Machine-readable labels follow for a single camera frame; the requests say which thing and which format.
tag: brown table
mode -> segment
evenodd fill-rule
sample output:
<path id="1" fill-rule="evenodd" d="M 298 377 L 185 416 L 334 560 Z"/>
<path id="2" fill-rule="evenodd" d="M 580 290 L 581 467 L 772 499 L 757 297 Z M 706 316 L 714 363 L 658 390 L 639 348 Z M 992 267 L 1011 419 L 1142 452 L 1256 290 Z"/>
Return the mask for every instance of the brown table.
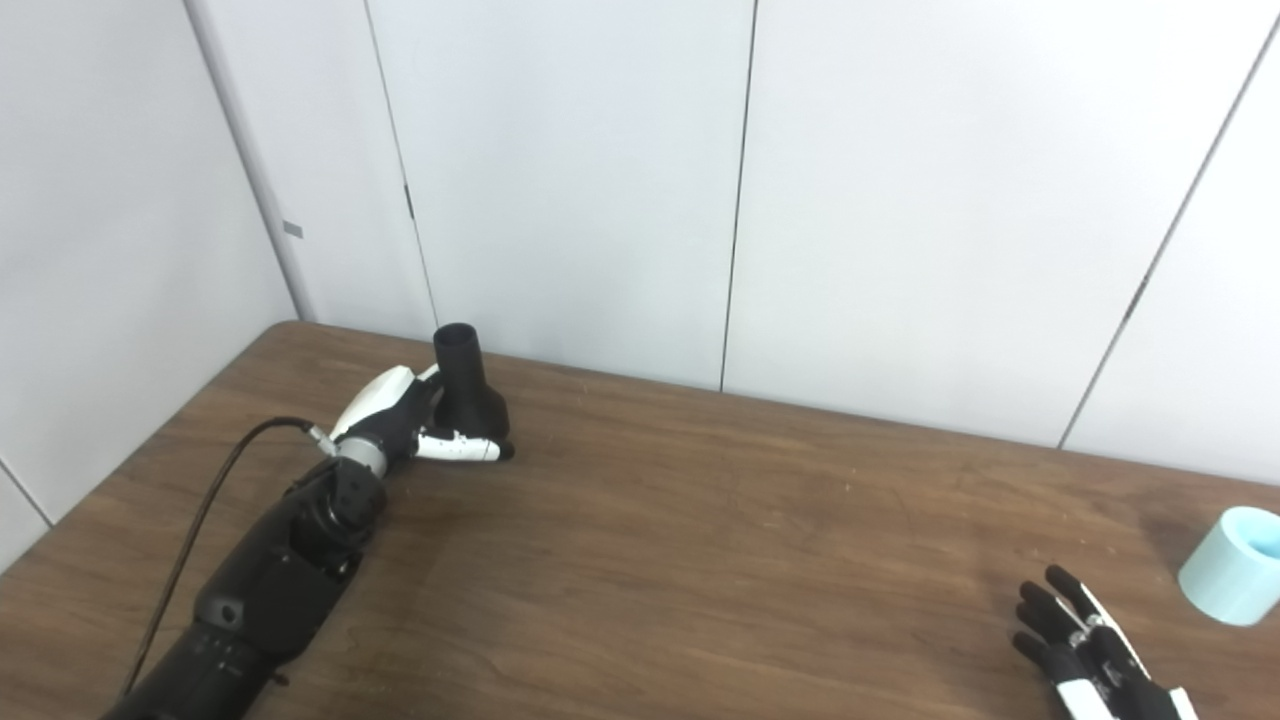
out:
<path id="1" fill-rule="evenodd" d="M 210 475 L 255 421 L 332 423 L 426 345 L 271 328 L 0 580 L 0 717 L 111 702 Z M 492 356 L 518 452 L 415 464 L 355 585 L 261 719 L 1048 719 L 1007 644 L 1057 561 L 1204 720 L 1272 717 L 1280 616 L 1199 615 L 1172 570 L 1280 488 Z M 319 459 L 264 436 L 152 659 L 241 533 Z"/>

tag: light blue cylinder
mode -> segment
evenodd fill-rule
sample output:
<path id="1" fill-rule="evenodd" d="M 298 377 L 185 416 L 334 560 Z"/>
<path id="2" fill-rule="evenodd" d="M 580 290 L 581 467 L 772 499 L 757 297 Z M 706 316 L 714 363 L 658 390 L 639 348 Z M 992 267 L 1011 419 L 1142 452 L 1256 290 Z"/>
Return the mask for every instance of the light blue cylinder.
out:
<path id="1" fill-rule="evenodd" d="M 1233 507 L 1178 573 L 1201 612 L 1228 625 L 1256 625 L 1280 602 L 1280 516 Z"/>

